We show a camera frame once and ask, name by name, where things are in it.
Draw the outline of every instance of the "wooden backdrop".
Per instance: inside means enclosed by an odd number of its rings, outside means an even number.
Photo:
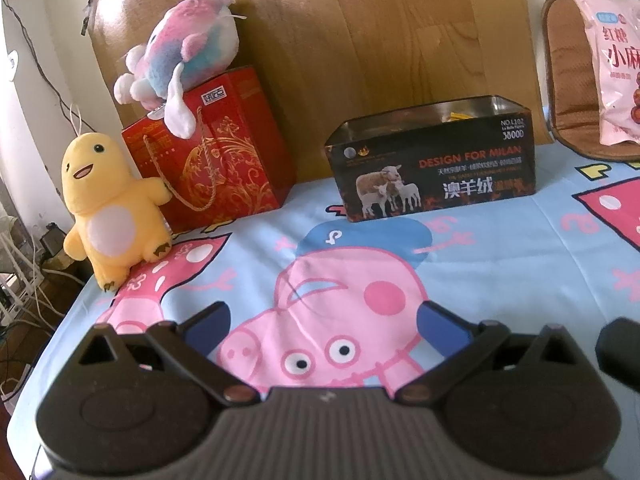
[[[124,55],[180,0],[96,0],[90,35],[110,89]],[[549,142],[526,0],[236,0],[253,64],[300,181],[330,175],[322,146],[343,121],[392,108],[501,94],[531,108]],[[118,105],[123,124],[142,117]]]

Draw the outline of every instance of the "snack package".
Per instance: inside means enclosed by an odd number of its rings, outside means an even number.
[[[600,143],[640,144],[640,2],[574,0],[593,54]]]

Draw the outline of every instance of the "red gift bag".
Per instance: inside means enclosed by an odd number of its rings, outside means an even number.
[[[142,177],[160,176],[174,197],[160,209],[174,233],[282,206],[295,170],[251,67],[184,94],[196,116],[191,139],[144,118],[122,137]]]

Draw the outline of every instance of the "plush toy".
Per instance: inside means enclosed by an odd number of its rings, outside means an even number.
[[[65,253],[75,260],[89,257],[102,290],[116,290],[133,265],[158,261],[171,249],[158,209],[171,193],[159,178],[133,177],[109,136],[83,134],[71,142],[62,159],[62,191],[76,217]]]
[[[130,73],[113,89],[120,104],[139,101],[155,110],[164,101],[164,122],[177,137],[188,139],[196,119],[182,100],[190,90],[224,72],[238,53],[238,31],[228,5],[232,0],[184,0],[169,9],[146,45],[129,50]]]

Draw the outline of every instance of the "yellow plush toy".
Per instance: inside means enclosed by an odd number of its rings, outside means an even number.
[[[107,135],[83,134],[71,142],[62,160],[62,190],[76,217],[65,253],[75,260],[89,257],[102,290],[116,290],[133,265],[158,261],[171,249],[158,209],[171,193],[159,178],[133,177]]]

